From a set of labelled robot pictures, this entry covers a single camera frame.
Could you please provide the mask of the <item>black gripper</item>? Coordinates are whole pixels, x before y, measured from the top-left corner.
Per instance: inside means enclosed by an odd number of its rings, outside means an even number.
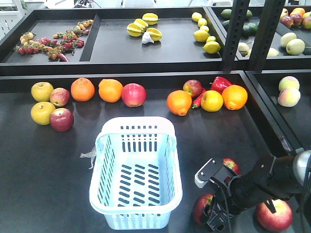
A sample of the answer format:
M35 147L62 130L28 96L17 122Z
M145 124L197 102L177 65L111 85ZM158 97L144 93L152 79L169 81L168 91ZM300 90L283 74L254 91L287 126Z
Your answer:
M226 226L232 232L230 214L241 212L264 203L268 210L275 212L272 199L275 197L270 183L270 175L257 168L244 176L222 165L209 178L219 190L216 197L204 194L200 197L200 223L207 224L212 231L221 232Z

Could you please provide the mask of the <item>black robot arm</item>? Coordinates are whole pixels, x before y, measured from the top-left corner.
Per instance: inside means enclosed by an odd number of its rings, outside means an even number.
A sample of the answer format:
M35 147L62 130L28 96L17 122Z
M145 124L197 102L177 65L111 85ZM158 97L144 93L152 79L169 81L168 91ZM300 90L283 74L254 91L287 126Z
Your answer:
M206 178L216 186L209 207L201 217L202 223L211 230L221 231L230 226L230 219L241 212L264 203L268 210L276 212L273 200L287 200L301 194L297 212L301 215L311 193L311 152L303 151L296 156L274 157L258 161L245 175L237 175L211 158L212 165Z

